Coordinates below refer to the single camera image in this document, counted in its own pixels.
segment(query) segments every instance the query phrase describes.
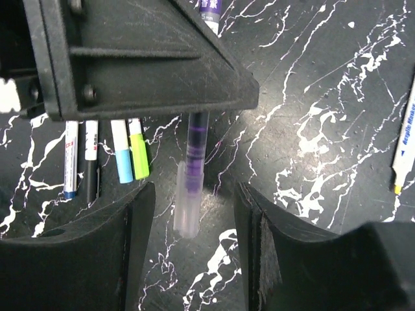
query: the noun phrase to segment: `black surface with white streaks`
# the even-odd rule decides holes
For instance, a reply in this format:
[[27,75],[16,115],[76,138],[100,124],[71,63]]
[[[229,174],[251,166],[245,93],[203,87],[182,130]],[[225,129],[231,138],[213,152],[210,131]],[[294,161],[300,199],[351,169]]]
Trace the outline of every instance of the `black surface with white streaks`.
[[[220,37],[259,81],[259,107],[211,115],[201,229],[193,240],[172,231],[187,115],[144,118],[157,207],[139,310],[243,309],[235,180],[336,233],[367,220],[415,222],[414,174],[400,197],[390,191],[414,73],[415,4],[227,0],[222,7]],[[0,115],[0,128],[3,238],[39,235],[142,184],[118,184],[108,122],[100,123],[102,197],[89,208],[83,161],[78,196],[63,199],[63,124]]]

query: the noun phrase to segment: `purple marker pen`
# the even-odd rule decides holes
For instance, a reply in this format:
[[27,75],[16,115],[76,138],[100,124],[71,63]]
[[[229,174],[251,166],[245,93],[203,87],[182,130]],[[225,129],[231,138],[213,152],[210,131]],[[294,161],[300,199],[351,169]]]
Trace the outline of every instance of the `purple marker pen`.
[[[200,17],[217,35],[221,0],[200,0]],[[187,132],[186,159],[178,167],[174,230],[184,238],[194,238],[199,231],[199,212],[202,203],[206,138],[209,113],[191,113]]]

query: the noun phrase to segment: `lime green marker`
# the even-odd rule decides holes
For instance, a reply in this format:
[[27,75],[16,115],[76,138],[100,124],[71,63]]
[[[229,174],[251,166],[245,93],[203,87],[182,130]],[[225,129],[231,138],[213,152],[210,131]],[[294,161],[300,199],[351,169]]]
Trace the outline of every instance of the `lime green marker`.
[[134,163],[134,176],[136,180],[143,179],[150,175],[148,167],[147,150],[143,134],[141,133],[140,119],[129,119],[130,140],[132,149],[132,159]]

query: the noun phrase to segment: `transparent plastic cap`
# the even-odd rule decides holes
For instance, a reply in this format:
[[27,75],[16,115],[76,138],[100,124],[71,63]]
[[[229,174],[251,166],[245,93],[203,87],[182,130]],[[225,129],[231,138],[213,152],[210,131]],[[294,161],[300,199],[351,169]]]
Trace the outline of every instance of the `transparent plastic cap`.
[[[186,164],[179,163],[176,184],[176,207],[174,209],[173,229],[184,238],[194,238],[199,231],[199,213],[202,203],[204,174],[189,176],[186,174]],[[192,184],[189,191],[186,185]]]

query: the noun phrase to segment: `black curved plastic part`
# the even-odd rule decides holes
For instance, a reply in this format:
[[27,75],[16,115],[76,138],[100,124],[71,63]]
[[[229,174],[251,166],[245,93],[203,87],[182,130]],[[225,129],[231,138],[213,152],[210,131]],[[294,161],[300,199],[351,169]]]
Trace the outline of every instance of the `black curved plastic part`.
[[0,240],[0,309],[135,310],[155,197],[148,183],[39,238]]
[[244,183],[235,221],[249,311],[415,310],[415,224],[337,236]]
[[[23,0],[53,120],[251,109],[259,85],[184,0]],[[71,3],[83,3],[80,9]],[[85,86],[97,98],[88,100]]]

